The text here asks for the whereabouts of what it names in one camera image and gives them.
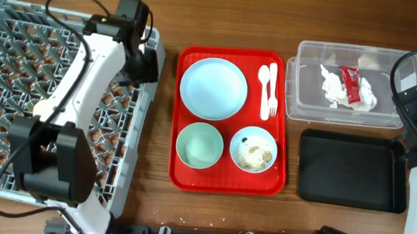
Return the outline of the red ketchup sachet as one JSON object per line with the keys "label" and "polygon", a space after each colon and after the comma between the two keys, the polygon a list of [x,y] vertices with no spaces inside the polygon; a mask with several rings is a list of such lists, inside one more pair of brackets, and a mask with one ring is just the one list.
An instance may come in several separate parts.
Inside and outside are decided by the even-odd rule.
{"label": "red ketchup sachet", "polygon": [[347,100],[349,103],[360,101],[360,70],[352,66],[340,66],[342,82],[346,87]]}

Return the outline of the light blue round plate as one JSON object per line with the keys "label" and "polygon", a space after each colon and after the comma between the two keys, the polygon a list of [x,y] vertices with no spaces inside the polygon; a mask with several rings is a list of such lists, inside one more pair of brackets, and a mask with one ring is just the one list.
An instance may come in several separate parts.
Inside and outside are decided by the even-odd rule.
{"label": "light blue round plate", "polygon": [[228,119],[242,109],[247,100],[247,80],[232,62],[204,58],[183,73],[179,94],[185,107],[200,119]]}

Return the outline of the mint green bowl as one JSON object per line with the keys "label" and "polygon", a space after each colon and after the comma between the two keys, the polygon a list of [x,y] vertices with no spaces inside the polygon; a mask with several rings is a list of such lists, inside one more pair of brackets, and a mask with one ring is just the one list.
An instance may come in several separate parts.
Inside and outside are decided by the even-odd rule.
{"label": "mint green bowl", "polygon": [[176,139],[176,152],[180,161],[193,169],[205,169],[215,165],[224,152],[220,132],[204,122],[184,127]]}

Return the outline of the yellow plastic cup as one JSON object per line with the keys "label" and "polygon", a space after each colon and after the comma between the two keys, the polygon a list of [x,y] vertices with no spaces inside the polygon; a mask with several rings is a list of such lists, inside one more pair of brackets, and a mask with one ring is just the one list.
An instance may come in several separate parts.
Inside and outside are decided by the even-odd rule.
{"label": "yellow plastic cup", "polygon": [[44,122],[51,116],[53,113],[54,108],[56,107],[56,103],[49,99],[40,100],[36,103],[32,110],[32,114],[34,116],[38,116],[41,122]]}

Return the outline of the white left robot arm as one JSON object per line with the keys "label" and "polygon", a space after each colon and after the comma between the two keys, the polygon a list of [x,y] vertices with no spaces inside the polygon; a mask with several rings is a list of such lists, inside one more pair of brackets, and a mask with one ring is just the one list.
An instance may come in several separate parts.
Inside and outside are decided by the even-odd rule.
{"label": "white left robot arm", "polygon": [[[81,47],[55,91],[29,118],[8,130],[16,184],[46,210],[58,211],[74,234],[117,234],[138,157],[147,109],[154,100],[165,51],[145,19],[94,15],[83,28]],[[125,139],[115,191],[108,203],[96,193],[97,164],[87,140],[94,113],[111,83],[130,88],[121,117],[112,125]]]}

